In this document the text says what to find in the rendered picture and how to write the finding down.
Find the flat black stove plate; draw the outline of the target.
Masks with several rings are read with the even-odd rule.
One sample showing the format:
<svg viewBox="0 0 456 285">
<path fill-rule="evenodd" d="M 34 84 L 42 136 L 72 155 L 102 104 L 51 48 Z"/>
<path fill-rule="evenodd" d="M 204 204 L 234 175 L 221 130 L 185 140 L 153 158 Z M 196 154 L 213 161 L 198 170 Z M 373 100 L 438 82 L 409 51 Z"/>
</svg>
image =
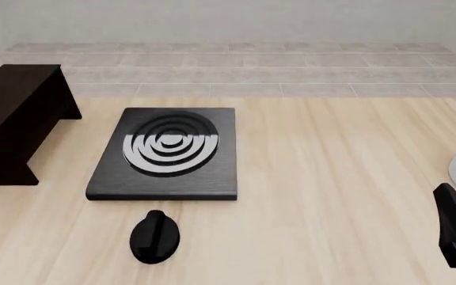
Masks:
<svg viewBox="0 0 456 285">
<path fill-rule="evenodd" d="M 235 109 L 124 109 L 85 196 L 90 201 L 235 201 Z"/>
</svg>

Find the dark wooden cabinet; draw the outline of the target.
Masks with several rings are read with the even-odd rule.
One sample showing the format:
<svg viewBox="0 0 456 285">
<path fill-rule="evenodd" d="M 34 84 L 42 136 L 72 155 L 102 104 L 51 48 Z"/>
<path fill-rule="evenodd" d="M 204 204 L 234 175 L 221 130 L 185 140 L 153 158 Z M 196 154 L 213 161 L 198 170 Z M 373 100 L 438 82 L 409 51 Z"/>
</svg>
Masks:
<svg viewBox="0 0 456 285">
<path fill-rule="evenodd" d="M 28 166 L 60 120 L 80 120 L 61 66 L 0 66 L 0 185 L 36 185 Z"/>
</svg>

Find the round black stove knob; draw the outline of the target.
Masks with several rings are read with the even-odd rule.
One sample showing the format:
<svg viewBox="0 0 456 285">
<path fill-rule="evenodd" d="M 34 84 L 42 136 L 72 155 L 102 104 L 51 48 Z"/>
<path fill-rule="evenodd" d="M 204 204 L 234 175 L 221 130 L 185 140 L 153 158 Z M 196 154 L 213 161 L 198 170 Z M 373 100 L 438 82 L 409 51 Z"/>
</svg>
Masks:
<svg viewBox="0 0 456 285">
<path fill-rule="evenodd" d="M 163 211 L 152 210 L 132 230 L 129 245 L 141 263 L 158 264 L 177 251 L 180 239 L 177 223 Z"/>
</svg>

